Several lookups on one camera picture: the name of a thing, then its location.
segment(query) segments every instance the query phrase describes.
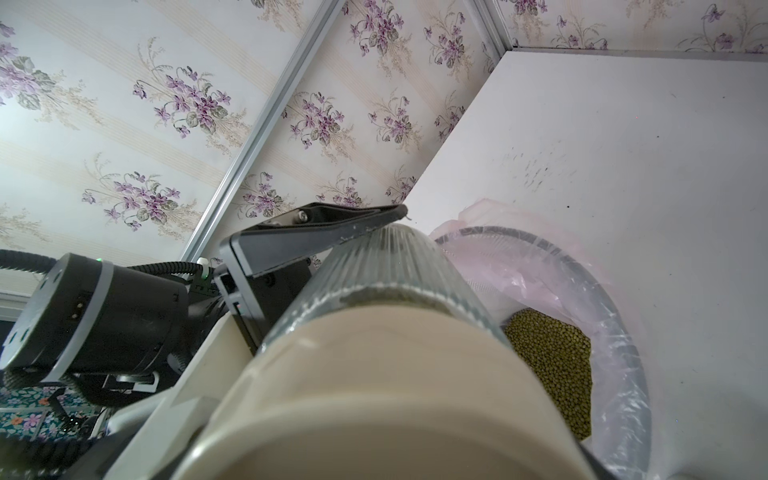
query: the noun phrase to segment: beige cup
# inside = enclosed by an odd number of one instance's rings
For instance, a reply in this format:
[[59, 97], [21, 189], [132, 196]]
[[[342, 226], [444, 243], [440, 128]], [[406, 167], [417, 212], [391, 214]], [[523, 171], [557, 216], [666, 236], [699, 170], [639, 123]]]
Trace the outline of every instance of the beige cup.
[[213, 478], [595, 477], [508, 347], [433, 310], [365, 306], [249, 364], [174, 476]]

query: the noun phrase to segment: cable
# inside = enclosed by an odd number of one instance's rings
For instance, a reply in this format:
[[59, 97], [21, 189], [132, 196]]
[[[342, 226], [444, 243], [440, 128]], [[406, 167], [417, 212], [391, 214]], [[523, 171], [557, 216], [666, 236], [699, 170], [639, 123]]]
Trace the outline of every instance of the cable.
[[36, 439], [0, 434], [0, 478], [58, 478], [97, 440]]
[[48, 273], [58, 262], [57, 259], [36, 253], [17, 250], [0, 250], [0, 269], [22, 270], [33, 273]]
[[[58, 259], [38, 255], [36, 253], [20, 252], [18, 250], [0, 250], [0, 269], [22, 270], [33, 273], [48, 273]], [[167, 275], [171, 273], [195, 274], [203, 271], [203, 266], [191, 262], [162, 262], [147, 263], [146, 265], [129, 266], [131, 270], [149, 273], [150, 275]]]
[[146, 265], [136, 265], [128, 267], [138, 272], [149, 273], [150, 275], [166, 275], [169, 273], [198, 273], [203, 271], [203, 266], [191, 262], [163, 262], [148, 263]]

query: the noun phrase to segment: plastic bag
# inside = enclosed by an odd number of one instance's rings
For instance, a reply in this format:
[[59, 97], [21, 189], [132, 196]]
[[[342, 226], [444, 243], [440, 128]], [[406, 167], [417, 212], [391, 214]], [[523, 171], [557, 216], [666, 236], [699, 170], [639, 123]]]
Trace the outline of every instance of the plastic bag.
[[583, 445], [618, 478], [644, 478], [650, 405], [644, 363], [633, 341], [641, 325], [619, 311], [606, 276], [585, 260], [578, 242], [536, 216], [492, 200], [472, 205], [430, 237], [497, 322], [531, 307], [589, 337], [592, 436]]

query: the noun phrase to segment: white wooden board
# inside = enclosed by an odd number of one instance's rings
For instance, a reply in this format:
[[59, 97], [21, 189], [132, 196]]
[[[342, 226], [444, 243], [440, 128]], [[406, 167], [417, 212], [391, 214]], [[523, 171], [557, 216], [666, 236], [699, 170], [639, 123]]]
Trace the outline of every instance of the white wooden board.
[[575, 233], [641, 313], [649, 478], [768, 475], [768, 63], [507, 53], [407, 223], [483, 197]]

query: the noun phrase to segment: floral wallpaper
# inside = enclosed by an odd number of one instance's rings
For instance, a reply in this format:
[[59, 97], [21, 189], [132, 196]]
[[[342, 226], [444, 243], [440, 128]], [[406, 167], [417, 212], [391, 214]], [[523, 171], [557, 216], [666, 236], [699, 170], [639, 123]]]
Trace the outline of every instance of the floral wallpaper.
[[309, 202], [403, 202], [493, 71], [468, 8], [347, 1], [207, 255], [218, 258], [226, 235]]
[[[176, 260], [320, 3], [3, 2], [0, 248]], [[243, 218], [293, 205], [259, 174]]]
[[768, 53], [762, 0], [497, 2], [519, 47]]

